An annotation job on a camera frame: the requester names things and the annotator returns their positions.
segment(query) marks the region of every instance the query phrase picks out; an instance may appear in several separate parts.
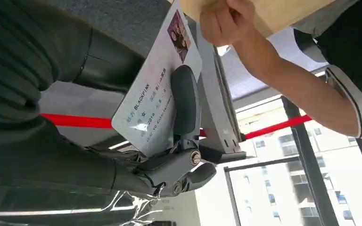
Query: prosthetic hand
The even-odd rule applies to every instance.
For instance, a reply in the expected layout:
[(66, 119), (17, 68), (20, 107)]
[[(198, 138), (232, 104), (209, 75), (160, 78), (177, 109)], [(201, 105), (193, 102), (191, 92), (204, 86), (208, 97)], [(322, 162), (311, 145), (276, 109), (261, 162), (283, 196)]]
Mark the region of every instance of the prosthetic hand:
[(57, 8), (29, 0), (0, 1), (0, 186), (173, 196), (205, 184), (215, 174), (212, 164), (190, 172), (200, 162), (200, 104), (188, 67), (172, 74), (177, 143), (131, 169), (122, 158), (73, 144), (39, 115), (40, 91), (56, 80), (126, 92), (143, 60)]

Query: fingers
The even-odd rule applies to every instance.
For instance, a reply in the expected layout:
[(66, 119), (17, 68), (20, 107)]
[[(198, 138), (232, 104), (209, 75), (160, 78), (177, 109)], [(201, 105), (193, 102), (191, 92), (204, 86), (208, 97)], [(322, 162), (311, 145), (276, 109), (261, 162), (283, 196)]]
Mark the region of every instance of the fingers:
[(244, 19), (250, 19), (255, 13), (255, 6), (249, 0), (226, 0), (230, 8), (242, 15)]
[(223, 38), (232, 42), (233, 40), (231, 39), (235, 36), (234, 33), (238, 31), (238, 26), (235, 24), (234, 19), (231, 16), (230, 8), (227, 6), (223, 7), (217, 12), (216, 17), (219, 22)]
[(207, 10), (202, 12), (200, 15), (200, 24), (203, 37), (207, 41), (218, 45), (221, 40), (221, 29), (214, 11)]

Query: brown paper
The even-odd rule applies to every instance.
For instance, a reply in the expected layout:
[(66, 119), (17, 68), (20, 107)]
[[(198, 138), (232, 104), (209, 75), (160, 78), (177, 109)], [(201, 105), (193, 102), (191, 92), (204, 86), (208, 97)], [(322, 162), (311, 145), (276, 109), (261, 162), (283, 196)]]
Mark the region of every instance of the brown paper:
[[(202, 9), (217, 0), (180, 0), (181, 7), (199, 21)], [(334, 0), (251, 0), (256, 7), (255, 26), (265, 37), (305, 18)]]

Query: white card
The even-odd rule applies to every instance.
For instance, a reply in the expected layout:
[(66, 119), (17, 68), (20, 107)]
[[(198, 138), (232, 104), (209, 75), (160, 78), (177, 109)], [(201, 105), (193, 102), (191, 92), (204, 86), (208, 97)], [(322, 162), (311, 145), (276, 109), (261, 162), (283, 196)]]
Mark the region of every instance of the white card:
[(173, 145), (175, 105), (170, 76), (188, 65), (198, 81), (202, 59), (187, 20), (175, 0), (130, 90), (112, 118), (112, 127), (150, 157)]

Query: photo on card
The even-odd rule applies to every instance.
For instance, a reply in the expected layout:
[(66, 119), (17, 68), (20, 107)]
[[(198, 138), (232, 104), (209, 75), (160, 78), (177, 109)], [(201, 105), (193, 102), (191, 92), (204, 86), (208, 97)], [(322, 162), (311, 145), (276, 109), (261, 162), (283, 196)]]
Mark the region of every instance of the photo on card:
[(167, 32), (169, 33), (170, 39), (173, 42), (175, 50), (180, 56), (181, 61), (184, 63), (189, 46), (191, 45), (191, 40), (189, 39), (187, 30), (178, 10), (175, 11), (174, 17), (167, 28)]

